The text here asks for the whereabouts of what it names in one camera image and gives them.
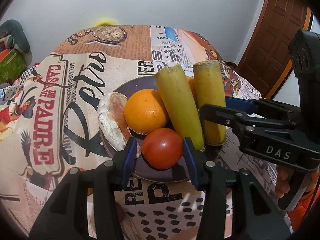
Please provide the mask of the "right human hand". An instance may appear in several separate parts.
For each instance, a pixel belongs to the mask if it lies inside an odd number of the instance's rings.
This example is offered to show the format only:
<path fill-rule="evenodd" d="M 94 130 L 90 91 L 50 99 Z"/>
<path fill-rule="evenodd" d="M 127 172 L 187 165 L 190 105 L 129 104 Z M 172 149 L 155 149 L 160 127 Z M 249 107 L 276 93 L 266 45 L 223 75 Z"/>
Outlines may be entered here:
<path fill-rule="evenodd" d="M 283 198 L 284 194 L 288 193 L 290 190 L 289 177 L 293 174 L 293 170 L 280 165 L 277 165 L 276 170 L 278 174 L 277 174 L 275 193 L 279 198 Z M 319 167 L 317 167 L 317 170 L 311 172 L 310 182 L 304 192 L 304 195 L 308 194 L 309 192 L 315 189 L 318 178 L 319 178 Z"/>

